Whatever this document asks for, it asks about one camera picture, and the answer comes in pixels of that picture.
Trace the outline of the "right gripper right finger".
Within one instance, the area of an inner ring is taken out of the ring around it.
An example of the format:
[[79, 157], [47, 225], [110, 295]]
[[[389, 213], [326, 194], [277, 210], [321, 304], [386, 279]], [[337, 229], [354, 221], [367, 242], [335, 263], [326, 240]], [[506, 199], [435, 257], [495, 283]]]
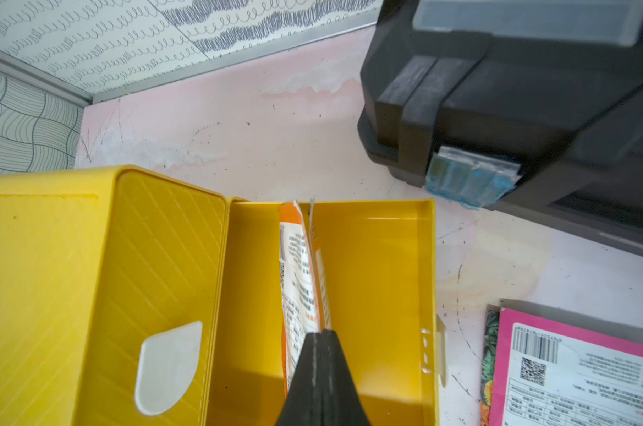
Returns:
[[331, 330], [317, 338], [317, 418], [319, 425], [370, 425], [339, 337]]

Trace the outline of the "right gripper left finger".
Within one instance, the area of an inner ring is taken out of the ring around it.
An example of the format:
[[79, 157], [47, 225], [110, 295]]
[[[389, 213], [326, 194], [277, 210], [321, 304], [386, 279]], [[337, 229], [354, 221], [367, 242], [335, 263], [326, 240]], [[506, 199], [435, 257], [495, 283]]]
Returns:
[[318, 334], [306, 335], [291, 386], [276, 425], [318, 424]]

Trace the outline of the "orange seed bag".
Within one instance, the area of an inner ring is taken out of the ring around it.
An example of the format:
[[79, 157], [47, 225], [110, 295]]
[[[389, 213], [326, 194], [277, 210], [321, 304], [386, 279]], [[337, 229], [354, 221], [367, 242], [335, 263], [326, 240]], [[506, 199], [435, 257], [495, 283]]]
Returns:
[[293, 201], [279, 208], [279, 264], [282, 298], [282, 370], [288, 392], [309, 333], [332, 328], [321, 243], [314, 206]]

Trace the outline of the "pink seed bag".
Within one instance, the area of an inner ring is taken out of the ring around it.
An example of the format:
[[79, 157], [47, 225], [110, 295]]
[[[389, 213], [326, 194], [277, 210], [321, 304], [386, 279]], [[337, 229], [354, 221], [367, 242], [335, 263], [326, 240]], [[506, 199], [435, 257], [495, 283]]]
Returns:
[[643, 344], [504, 308], [491, 425], [643, 425]]

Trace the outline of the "yellow drawer cabinet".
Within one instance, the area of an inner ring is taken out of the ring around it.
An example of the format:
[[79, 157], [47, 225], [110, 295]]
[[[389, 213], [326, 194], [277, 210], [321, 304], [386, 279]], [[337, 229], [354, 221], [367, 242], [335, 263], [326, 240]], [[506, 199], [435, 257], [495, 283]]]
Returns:
[[230, 201], [134, 166], [0, 176], [0, 425], [203, 425]]

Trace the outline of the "yellow top drawer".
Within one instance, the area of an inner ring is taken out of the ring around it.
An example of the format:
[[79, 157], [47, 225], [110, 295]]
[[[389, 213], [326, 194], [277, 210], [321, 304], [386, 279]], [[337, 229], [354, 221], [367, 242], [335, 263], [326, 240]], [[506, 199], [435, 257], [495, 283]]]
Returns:
[[[436, 425], [442, 324], [429, 201], [311, 209], [332, 327], [374, 425]], [[208, 397], [210, 425], [272, 425], [284, 405], [279, 207], [235, 202]]]

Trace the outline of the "marigold seed bag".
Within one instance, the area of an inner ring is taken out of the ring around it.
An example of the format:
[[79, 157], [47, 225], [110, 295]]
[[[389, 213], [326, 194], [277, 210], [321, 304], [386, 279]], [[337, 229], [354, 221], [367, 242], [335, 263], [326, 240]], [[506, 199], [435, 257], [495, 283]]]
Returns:
[[500, 313], [499, 307], [489, 306], [485, 316], [480, 385], [480, 424], [482, 426], [488, 426], [490, 418]]

